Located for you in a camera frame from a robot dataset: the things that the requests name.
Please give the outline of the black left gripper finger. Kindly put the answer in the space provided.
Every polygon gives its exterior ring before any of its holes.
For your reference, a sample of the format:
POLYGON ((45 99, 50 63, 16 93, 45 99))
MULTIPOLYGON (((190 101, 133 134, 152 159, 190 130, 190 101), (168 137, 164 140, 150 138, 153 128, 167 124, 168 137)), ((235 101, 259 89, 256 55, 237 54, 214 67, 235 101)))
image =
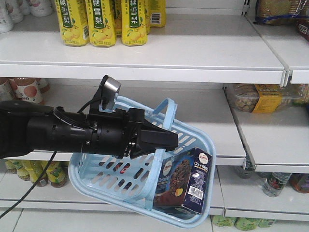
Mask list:
POLYGON ((141 140, 147 143, 177 143, 178 135, 145 120, 141 127, 141 140))
POLYGON ((130 145, 130 158, 135 159, 137 157, 154 153, 158 149, 165 151, 173 151, 178 147, 177 143, 147 143, 141 140, 141 131, 134 134, 129 141, 130 145))

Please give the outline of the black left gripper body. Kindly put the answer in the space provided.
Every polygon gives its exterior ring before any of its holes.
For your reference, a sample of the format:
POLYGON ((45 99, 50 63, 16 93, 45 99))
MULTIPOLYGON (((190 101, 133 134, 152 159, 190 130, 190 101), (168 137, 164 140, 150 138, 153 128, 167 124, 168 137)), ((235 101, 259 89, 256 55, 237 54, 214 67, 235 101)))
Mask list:
POLYGON ((135 158, 137 138, 145 124, 144 110, 129 108, 112 112, 92 112, 87 116, 86 152, 135 158))

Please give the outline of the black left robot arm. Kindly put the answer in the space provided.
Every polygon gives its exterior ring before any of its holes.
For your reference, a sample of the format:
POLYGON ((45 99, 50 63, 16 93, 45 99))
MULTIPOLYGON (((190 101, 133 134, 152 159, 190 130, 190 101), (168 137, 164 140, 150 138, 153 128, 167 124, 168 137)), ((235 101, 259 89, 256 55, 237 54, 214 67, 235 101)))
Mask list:
POLYGON ((178 136, 147 121, 142 109, 83 114, 27 101, 0 103, 2 158, 45 150, 134 159, 177 146, 178 136))

